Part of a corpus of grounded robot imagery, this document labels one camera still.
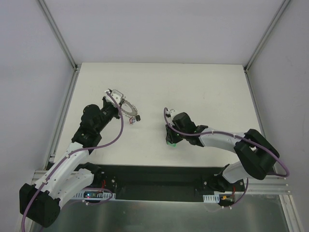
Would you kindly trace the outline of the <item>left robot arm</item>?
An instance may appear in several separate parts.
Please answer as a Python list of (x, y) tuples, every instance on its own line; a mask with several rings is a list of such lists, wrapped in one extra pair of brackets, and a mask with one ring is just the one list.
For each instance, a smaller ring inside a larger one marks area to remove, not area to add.
[(83, 109), (78, 130), (71, 139), (67, 150), (51, 169), (34, 184), (24, 184), (19, 191), (19, 206), (22, 214), (21, 231), (25, 231), (26, 218), (42, 227), (49, 227), (58, 217), (61, 208), (83, 188), (97, 188), (102, 176), (99, 168), (88, 164), (79, 170), (76, 177), (70, 174), (88, 157), (99, 149), (101, 131), (113, 119), (123, 119), (121, 105), (123, 94), (107, 92), (103, 107), (90, 104)]

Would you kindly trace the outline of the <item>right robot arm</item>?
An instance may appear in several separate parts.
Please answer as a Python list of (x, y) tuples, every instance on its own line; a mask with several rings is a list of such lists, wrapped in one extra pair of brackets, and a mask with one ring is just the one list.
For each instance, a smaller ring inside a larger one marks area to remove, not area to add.
[(237, 155), (239, 161), (224, 166), (217, 175), (207, 180), (212, 190), (225, 192), (244, 178), (263, 180), (279, 161), (279, 153), (257, 130), (231, 133), (196, 125), (185, 112), (164, 110), (166, 142), (175, 145), (186, 140), (199, 147), (214, 147)]

